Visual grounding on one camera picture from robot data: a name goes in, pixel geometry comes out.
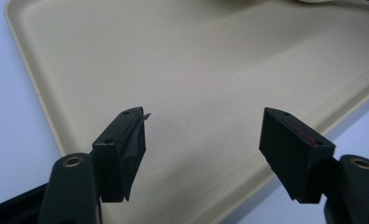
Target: white object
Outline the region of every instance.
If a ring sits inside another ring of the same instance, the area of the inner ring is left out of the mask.
[[[272,178],[266,106],[327,132],[369,98],[369,11],[286,2],[14,0],[6,7],[63,154],[142,105],[148,151],[106,223],[209,223]]]

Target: white table surface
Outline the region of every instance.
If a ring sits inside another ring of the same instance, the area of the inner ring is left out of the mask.
[[[0,203],[46,183],[60,158],[0,1]],[[369,101],[331,131],[335,157],[369,158]],[[292,202],[277,179],[222,223],[323,223],[322,207]]]

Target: screw hole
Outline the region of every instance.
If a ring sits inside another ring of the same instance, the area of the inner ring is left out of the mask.
[[[65,167],[73,167],[80,165],[84,159],[82,157],[72,157],[63,162],[63,166]]]
[[[113,144],[114,143],[114,139],[108,138],[105,140],[106,144]]]
[[[362,168],[364,170],[369,170],[369,162],[368,161],[355,158],[355,159],[352,159],[351,162],[352,162],[352,164],[354,164],[355,166],[357,166],[359,168]]]

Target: beige tray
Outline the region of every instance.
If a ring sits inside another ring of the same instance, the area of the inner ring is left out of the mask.
[[[326,133],[369,98],[369,5],[11,0],[6,16],[63,154],[142,105],[148,151],[105,223],[218,222],[272,176],[263,108]]]

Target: light blue surface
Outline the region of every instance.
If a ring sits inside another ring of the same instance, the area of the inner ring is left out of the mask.
[[[60,158],[7,27],[4,4],[0,1],[0,203],[47,182]],[[328,138],[337,145],[337,159],[343,154],[369,158],[369,102]],[[323,205],[292,202],[274,179],[222,223],[324,223]]]

